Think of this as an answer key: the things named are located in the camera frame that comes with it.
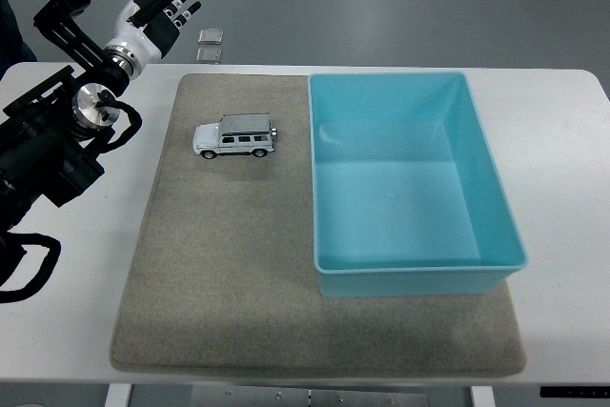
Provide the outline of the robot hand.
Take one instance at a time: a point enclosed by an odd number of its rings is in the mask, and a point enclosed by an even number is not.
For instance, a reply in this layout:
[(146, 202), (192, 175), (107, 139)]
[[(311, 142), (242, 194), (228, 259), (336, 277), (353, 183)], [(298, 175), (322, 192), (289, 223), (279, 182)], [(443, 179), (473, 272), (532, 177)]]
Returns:
[(164, 58), (181, 30), (201, 8), (190, 0), (130, 0), (115, 22), (114, 38), (106, 45), (120, 48), (140, 66)]

